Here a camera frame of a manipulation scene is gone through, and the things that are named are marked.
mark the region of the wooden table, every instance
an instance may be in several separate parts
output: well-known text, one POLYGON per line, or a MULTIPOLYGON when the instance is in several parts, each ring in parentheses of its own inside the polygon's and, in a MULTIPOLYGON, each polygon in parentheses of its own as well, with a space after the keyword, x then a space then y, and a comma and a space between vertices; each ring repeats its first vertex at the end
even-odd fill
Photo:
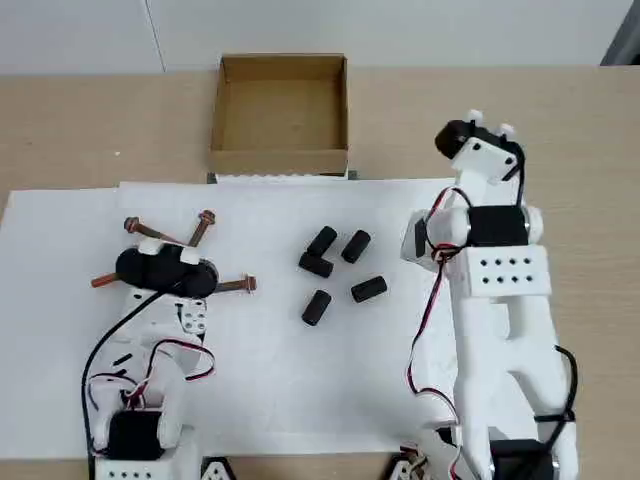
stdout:
MULTIPOLYGON (((11 189, 204 182, 214 91, 212 73, 0 78, 0 205, 11 189)), ((349 95, 350 158, 362 178, 449 176, 433 138, 469 108, 516 126, 527 198, 545 214, 558 334, 580 364, 581 478, 635 478, 640 70, 352 68, 349 95)), ((233 466, 240 480, 371 480, 385 462, 370 454, 233 466)), ((85 472, 82 461, 0 463, 0 478, 85 472)))

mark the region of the cardboard box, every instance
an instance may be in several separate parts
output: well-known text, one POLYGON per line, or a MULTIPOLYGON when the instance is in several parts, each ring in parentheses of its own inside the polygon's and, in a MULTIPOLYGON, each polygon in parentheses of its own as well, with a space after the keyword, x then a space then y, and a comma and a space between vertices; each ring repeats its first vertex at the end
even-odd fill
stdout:
POLYGON ((222 175, 347 172, 343 55, 225 55, 210 168, 222 175))

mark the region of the white sheet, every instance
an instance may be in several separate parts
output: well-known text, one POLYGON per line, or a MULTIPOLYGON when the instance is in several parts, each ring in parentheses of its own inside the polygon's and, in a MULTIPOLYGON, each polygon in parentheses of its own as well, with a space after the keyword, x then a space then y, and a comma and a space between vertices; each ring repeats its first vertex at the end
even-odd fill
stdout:
MULTIPOLYGON (((415 399, 405 384, 433 275, 399 257, 411 212, 448 183, 123 184, 117 193, 13 193, 0 230, 0 458, 83 455, 80 372, 100 332, 117 319, 125 292, 123 285, 92 290, 89 279, 112 271, 133 240, 122 229, 127 215, 187 239, 203 208, 216 213, 203 256, 222 280, 244 272, 258 278, 252 296, 209 300, 206 345, 218 374, 190 386, 188 413, 203 453, 397 449, 421 425, 448 417, 437 400, 415 399), (82 233, 73 230, 79 225, 82 233), (326 255, 335 262, 329 279, 297 267, 323 225, 339 232, 326 255), (359 228, 373 240, 349 265, 339 253, 359 228), (389 292, 356 305, 349 288, 378 274, 389 292), (311 328, 300 314, 318 288, 333 301, 311 328)), ((416 377, 451 393, 455 344, 446 288, 419 345, 416 377)), ((502 421, 505 429, 512 425, 502 421)))

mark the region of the screw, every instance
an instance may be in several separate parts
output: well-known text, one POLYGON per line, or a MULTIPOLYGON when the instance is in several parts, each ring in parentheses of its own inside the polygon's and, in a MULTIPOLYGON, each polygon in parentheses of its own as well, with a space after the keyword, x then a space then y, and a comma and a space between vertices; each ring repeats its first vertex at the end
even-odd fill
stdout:
POLYGON ((159 238, 160 240, 166 240, 167 242, 173 243, 182 243, 177 241, 175 238, 170 237, 169 235, 165 235, 162 232, 154 230, 153 228, 149 228, 143 223, 140 223, 140 218, 138 217, 127 217, 124 221, 124 229, 129 233, 139 233, 141 235, 144 235, 145 237, 159 238))
POLYGON ((216 216, 211 210, 203 210, 198 217, 200 218, 200 223, 193 232, 193 235, 191 235, 191 240, 189 240, 190 247, 197 247, 204 236, 204 232, 209 228, 209 225, 216 223, 216 216))
POLYGON ((236 280, 235 282, 219 283, 214 293, 233 292, 236 290, 245 290, 247 293, 251 293, 256 288, 258 288, 256 277, 252 277, 251 275, 245 275, 242 280, 236 280))
POLYGON ((117 273, 109 273, 108 275, 103 275, 101 277, 94 278, 93 280, 91 280, 91 286, 93 288, 104 287, 105 285, 109 285, 110 283, 117 282, 118 280, 120 279, 118 278, 117 273))

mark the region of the black rubber cylinder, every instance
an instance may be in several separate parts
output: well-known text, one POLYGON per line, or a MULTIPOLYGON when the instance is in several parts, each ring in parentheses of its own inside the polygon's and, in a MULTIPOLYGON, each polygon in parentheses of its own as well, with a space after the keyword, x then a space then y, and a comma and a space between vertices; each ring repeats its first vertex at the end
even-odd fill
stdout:
POLYGON ((354 233, 347 246, 344 247, 342 251, 342 258, 345 259, 346 262, 356 263, 364 249, 367 248, 369 242, 371 241, 371 236, 365 232, 364 230, 358 230, 354 233))
POLYGON ((351 287, 351 295, 357 303, 369 300, 370 298, 380 295, 386 291, 387 282, 385 282, 384 278, 380 276, 351 287))
POLYGON ((298 262, 300 268, 305 269, 307 272, 315 273, 322 278, 329 278, 331 272, 333 272, 333 263, 325 260, 321 257, 311 255, 309 252, 304 252, 298 262))
POLYGON ((323 227, 322 230, 320 230, 320 233, 316 235, 316 238, 314 238, 307 247, 307 252, 314 257, 321 257, 327 250, 329 250, 329 247, 337 236, 338 234, 333 228, 326 226, 323 227))
POLYGON ((324 311, 327 309, 329 304, 331 303, 331 295, 323 290, 316 290, 316 293, 313 295, 313 298, 305 308, 304 313, 302 314, 302 320, 307 325, 315 326, 324 311))

